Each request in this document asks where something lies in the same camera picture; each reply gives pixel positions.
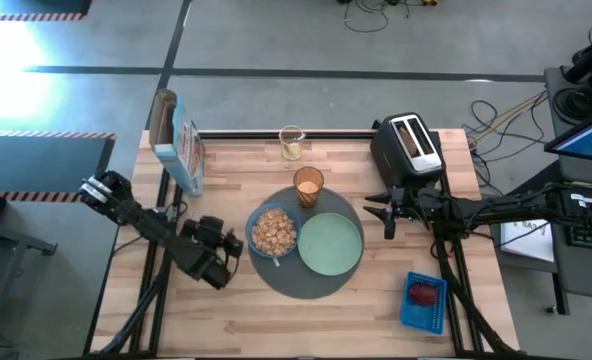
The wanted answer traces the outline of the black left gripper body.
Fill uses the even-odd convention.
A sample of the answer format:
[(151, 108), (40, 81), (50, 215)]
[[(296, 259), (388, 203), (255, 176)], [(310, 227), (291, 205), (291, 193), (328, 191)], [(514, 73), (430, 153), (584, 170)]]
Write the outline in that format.
[(180, 231), (182, 237), (190, 238), (210, 254), (232, 257), (228, 254), (229, 245), (225, 241), (227, 232), (223, 231), (224, 221), (214, 216), (202, 216), (198, 221), (187, 219)]

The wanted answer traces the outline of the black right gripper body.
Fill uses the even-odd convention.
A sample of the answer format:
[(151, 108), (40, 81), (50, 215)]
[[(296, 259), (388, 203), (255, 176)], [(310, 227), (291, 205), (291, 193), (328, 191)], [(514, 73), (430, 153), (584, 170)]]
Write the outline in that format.
[(432, 203), (434, 189), (425, 187), (420, 189), (392, 187), (388, 191), (392, 194), (389, 209), (398, 218), (418, 220), (425, 227), (433, 221), (432, 208), (427, 203)]

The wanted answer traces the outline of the light blue bowl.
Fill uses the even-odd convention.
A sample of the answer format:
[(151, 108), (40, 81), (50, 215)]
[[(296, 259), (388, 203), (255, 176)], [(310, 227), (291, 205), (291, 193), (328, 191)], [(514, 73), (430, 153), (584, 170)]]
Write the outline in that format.
[[(270, 209), (270, 208), (281, 208), (283, 209), (288, 216), (294, 221), (295, 226), (297, 228), (297, 240), (296, 240), (296, 244), (285, 254), (282, 256), (269, 256), (269, 255), (265, 255), (263, 253), (261, 253), (252, 243), (252, 236), (251, 236), (251, 231), (252, 231), (252, 227), (254, 226), (255, 222), (257, 221), (257, 218), (259, 217), (259, 215), (266, 209)], [(264, 205), (261, 205), (259, 208), (257, 208), (256, 210), (254, 210), (252, 212), (252, 214), (250, 215), (250, 217), (248, 218), (247, 224), (246, 224), (246, 236), (248, 239), (248, 244), (251, 248), (251, 250), (256, 253), (257, 255), (260, 255), (262, 257), (268, 257), (268, 258), (279, 258), (279, 257), (283, 257), (288, 255), (290, 252), (292, 252), (296, 246), (297, 246), (297, 241), (299, 239), (300, 236), (300, 230), (301, 230), (301, 220), (300, 217), (298, 215), (298, 213), (290, 208), (287, 205), (282, 205), (282, 204), (278, 204), (278, 203), (267, 203)]]

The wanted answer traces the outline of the pale green plate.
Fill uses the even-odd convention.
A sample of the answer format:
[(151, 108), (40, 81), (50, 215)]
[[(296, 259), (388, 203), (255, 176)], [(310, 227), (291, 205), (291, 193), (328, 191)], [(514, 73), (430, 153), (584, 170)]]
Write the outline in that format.
[(297, 248), (310, 270), (324, 276), (337, 276), (358, 263), (363, 241), (360, 231), (349, 219), (336, 213), (323, 213), (302, 226)]

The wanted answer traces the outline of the reddish brown pastry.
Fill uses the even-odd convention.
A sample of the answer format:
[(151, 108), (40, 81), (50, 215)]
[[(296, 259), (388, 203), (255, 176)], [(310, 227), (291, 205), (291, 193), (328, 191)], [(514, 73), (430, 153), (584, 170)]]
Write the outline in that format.
[(439, 290), (431, 284), (414, 283), (408, 289), (408, 296), (419, 306), (434, 306), (438, 302)]

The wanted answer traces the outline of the light blue cinnamon cereal box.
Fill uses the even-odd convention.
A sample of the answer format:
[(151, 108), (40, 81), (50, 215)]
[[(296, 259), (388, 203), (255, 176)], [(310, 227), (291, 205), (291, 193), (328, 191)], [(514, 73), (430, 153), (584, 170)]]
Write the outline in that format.
[(203, 194), (205, 146), (187, 114), (184, 99), (169, 89), (160, 89), (154, 96), (149, 117), (149, 144), (186, 194)]

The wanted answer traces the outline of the black toaster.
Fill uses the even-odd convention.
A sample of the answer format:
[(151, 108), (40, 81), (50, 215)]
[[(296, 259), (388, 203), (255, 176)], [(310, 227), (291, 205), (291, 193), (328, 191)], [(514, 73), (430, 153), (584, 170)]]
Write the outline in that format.
[[(411, 132), (420, 155), (411, 158), (398, 132), (405, 125)], [(370, 152), (387, 188), (422, 188), (435, 184), (445, 173), (446, 165), (438, 141), (419, 114), (407, 112), (375, 120), (375, 134)]]

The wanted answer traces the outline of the cinnamon cereal squares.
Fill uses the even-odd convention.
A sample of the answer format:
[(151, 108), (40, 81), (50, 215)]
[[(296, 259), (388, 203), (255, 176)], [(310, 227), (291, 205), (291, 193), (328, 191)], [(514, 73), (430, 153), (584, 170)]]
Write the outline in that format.
[(297, 240), (294, 221), (281, 208), (264, 210), (251, 231), (252, 243), (263, 254), (285, 255)]

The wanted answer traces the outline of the brown toast slice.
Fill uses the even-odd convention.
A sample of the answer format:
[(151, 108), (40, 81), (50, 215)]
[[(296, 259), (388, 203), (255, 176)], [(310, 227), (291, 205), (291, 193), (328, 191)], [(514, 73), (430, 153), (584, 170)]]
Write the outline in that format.
[(414, 137), (412, 136), (408, 128), (405, 125), (399, 125), (398, 132), (403, 141), (403, 145), (407, 149), (407, 152), (409, 153), (410, 157), (415, 158), (419, 156), (420, 152), (418, 146), (416, 145)]

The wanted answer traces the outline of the round grey woven placemat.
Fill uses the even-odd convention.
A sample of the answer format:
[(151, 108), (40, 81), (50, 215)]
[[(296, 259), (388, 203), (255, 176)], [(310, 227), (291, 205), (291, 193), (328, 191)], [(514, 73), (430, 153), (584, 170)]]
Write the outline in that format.
[[(301, 220), (301, 228), (310, 218), (323, 213), (336, 213), (349, 219), (360, 231), (363, 241), (364, 233), (360, 219), (352, 207), (338, 193), (324, 188), (321, 190), (317, 203), (313, 208), (303, 208), (299, 203), (295, 187), (284, 188), (272, 194), (264, 203), (278, 203), (294, 209)], [(249, 244), (251, 262), (258, 275), (275, 291), (299, 299), (317, 299), (338, 291), (355, 273), (358, 263), (347, 273), (337, 276), (324, 276), (310, 270), (302, 261), (298, 248), (288, 255), (279, 258), (262, 257), (254, 253)]]

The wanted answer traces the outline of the amber faceted tumbler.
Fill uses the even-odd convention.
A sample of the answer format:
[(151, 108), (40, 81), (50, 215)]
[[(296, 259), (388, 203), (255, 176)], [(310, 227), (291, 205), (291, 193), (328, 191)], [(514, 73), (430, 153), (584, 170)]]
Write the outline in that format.
[(307, 166), (296, 171), (293, 184), (303, 208), (313, 208), (324, 186), (324, 176), (317, 168)]

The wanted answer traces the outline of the blue plastic basket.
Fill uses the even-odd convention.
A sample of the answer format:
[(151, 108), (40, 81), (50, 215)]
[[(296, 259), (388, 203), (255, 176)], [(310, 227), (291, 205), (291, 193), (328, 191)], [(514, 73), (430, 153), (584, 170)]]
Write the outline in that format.
[[(438, 302), (434, 306), (419, 306), (408, 296), (408, 289), (414, 283), (431, 284), (438, 288)], [(441, 278), (409, 272), (405, 280), (403, 302), (401, 306), (401, 324), (434, 335), (441, 335), (444, 329), (446, 312), (447, 283)]]

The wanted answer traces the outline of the white paper sheet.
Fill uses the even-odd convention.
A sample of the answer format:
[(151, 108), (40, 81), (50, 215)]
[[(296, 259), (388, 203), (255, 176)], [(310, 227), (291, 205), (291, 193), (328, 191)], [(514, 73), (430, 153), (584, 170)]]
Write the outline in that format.
[(551, 225), (545, 220), (501, 224), (498, 247), (515, 255), (554, 262)]

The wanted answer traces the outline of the dark platform with hazard tape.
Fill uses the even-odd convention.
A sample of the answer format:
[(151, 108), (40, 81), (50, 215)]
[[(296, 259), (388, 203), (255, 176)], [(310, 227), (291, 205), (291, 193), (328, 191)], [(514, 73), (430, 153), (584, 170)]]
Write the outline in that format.
[(0, 130), (0, 197), (77, 203), (81, 180), (107, 168), (115, 141), (103, 132)]

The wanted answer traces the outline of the grey side desk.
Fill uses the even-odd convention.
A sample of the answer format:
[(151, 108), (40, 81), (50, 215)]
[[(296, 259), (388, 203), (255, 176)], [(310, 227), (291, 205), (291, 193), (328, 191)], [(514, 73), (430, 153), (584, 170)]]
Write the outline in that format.
[[(550, 67), (545, 70), (545, 84), (554, 134), (559, 136), (572, 129), (578, 122), (567, 117), (556, 107), (556, 94), (564, 89), (580, 89), (577, 83), (569, 83), (563, 70)], [(561, 155), (548, 167), (549, 182), (578, 185), (592, 191), (592, 160)], [(556, 264), (556, 301), (559, 312), (566, 314), (567, 293), (592, 297), (592, 249), (572, 247), (567, 244), (560, 226), (552, 228), (554, 236), (554, 258)]]

